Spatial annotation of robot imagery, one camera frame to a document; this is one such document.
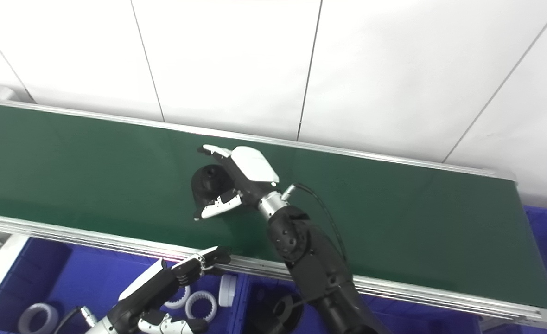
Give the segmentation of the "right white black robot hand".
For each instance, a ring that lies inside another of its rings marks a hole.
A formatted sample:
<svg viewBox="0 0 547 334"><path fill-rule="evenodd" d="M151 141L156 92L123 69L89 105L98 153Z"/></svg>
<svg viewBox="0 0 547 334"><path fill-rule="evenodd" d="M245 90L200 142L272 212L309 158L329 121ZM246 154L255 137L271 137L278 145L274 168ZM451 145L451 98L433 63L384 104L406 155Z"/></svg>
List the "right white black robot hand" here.
<svg viewBox="0 0 547 334"><path fill-rule="evenodd" d="M279 176L261 151L247 146L229 150L204 144L198 148L198 152L213 156L231 178L233 186L197 209L193 214L195 221L214 217L242 205L253 207L265 218L270 218L288 205L276 188Z"/></svg>

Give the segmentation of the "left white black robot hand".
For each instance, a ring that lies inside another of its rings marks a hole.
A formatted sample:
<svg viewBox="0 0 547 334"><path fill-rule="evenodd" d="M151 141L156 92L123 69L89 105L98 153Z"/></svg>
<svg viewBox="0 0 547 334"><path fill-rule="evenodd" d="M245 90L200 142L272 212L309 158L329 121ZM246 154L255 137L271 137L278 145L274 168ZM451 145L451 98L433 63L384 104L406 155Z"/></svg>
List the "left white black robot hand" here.
<svg viewBox="0 0 547 334"><path fill-rule="evenodd" d="M117 304L100 322L104 334L201 334L208 323L200 319L176 321L160 308L178 292L205 275L223 274L215 264L228 264L230 249L214 246L168 267L159 259L119 296Z"/></svg>

